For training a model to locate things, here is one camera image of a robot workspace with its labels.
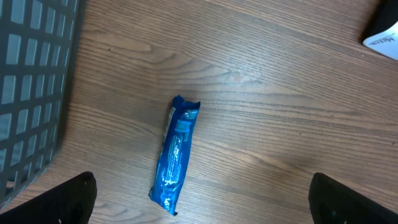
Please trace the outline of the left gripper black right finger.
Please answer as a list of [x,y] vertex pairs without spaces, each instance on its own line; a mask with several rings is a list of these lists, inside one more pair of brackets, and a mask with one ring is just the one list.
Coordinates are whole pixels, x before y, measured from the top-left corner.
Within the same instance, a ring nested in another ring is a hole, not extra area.
[[397,224],[397,214],[355,190],[317,172],[308,200],[314,224]]

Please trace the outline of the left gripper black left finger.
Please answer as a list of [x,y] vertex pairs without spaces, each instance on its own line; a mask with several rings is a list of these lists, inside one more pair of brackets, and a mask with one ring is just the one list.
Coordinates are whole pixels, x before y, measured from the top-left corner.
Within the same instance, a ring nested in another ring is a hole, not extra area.
[[97,196],[93,173],[83,172],[1,214],[1,224],[86,224]]

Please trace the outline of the blue snack bar wrapper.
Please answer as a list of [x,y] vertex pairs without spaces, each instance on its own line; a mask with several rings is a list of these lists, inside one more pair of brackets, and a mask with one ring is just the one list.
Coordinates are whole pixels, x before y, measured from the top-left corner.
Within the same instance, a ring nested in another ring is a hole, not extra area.
[[178,95],[172,100],[165,126],[149,197],[173,216],[177,215],[175,209],[187,173],[199,110],[199,102],[187,101]]

